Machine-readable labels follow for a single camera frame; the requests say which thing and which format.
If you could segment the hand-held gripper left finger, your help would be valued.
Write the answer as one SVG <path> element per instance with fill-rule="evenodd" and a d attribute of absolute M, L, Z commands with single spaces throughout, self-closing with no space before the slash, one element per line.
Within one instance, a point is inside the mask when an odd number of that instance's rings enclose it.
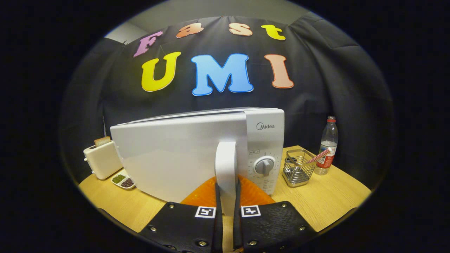
<path fill-rule="evenodd" d="M 221 253 L 223 218 L 216 178 L 198 186 L 180 203 L 167 202 L 139 232 L 177 253 Z"/>

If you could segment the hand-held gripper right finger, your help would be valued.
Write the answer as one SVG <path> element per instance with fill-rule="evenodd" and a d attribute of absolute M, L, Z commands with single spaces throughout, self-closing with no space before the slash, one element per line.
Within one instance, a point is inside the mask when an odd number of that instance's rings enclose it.
<path fill-rule="evenodd" d="M 244 176 L 236 186 L 233 246 L 241 253 L 294 253 L 318 236 L 289 201 L 277 202 Z"/>

